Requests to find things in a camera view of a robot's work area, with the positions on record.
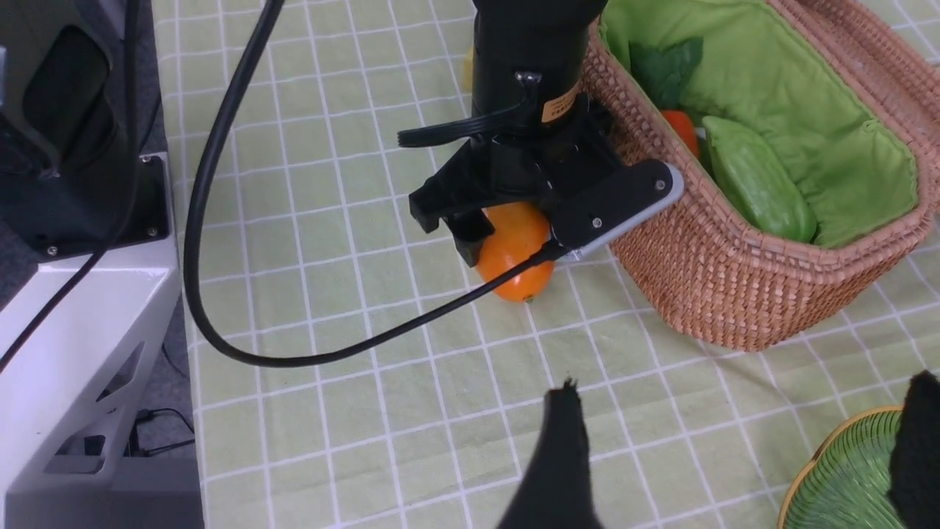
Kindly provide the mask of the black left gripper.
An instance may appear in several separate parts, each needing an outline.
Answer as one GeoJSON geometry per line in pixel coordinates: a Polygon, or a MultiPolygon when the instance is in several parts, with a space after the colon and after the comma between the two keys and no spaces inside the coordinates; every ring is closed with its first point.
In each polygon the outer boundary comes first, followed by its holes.
{"type": "Polygon", "coordinates": [[[609,141],[611,124],[602,105],[578,95],[555,129],[468,140],[409,195],[411,217],[425,232],[446,225],[461,259],[476,267],[496,232],[487,208],[528,202],[551,209],[563,193],[625,165],[609,141]]]}

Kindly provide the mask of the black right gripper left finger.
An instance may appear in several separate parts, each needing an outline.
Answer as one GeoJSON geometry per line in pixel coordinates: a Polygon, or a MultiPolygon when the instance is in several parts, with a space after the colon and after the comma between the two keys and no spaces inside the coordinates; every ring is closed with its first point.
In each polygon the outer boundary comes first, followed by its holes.
{"type": "Polygon", "coordinates": [[[576,381],[543,399],[533,456],[499,528],[601,528],[592,495],[590,439],[576,381]]]}

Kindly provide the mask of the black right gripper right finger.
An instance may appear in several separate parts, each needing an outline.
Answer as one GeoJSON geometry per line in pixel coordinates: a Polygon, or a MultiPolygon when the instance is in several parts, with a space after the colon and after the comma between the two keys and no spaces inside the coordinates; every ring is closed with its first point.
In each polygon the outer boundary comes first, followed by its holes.
{"type": "Polygon", "coordinates": [[[911,378],[889,460],[887,498],[906,528],[939,527],[939,382],[911,378]]]}

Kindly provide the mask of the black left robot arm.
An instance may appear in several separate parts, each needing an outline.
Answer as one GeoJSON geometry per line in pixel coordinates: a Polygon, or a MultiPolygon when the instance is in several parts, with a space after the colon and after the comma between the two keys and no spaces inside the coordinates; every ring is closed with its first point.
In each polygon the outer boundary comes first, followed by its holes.
{"type": "Polygon", "coordinates": [[[590,25],[606,6],[475,2],[470,117],[397,134],[402,148],[463,141],[409,195],[409,207],[423,231],[446,225],[469,267],[496,233],[487,208],[527,202],[553,215],[624,168],[608,124],[580,86],[590,25]]]}

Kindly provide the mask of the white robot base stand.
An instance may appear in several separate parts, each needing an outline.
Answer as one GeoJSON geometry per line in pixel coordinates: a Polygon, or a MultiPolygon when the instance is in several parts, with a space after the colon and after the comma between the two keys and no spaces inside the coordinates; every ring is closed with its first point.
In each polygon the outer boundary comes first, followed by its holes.
{"type": "Polygon", "coordinates": [[[201,528],[197,463],[124,448],[181,294],[175,227],[108,251],[2,371],[4,528],[201,528]]]}

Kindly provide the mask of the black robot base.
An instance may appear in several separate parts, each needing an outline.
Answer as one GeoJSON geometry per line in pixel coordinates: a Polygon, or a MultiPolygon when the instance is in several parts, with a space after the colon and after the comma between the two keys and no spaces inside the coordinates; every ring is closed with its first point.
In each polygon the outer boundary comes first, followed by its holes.
{"type": "Polygon", "coordinates": [[[2,220],[40,260],[100,248],[120,214],[118,247],[169,234],[164,164],[138,153],[106,94],[113,60],[73,1],[4,1],[2,220]]]}

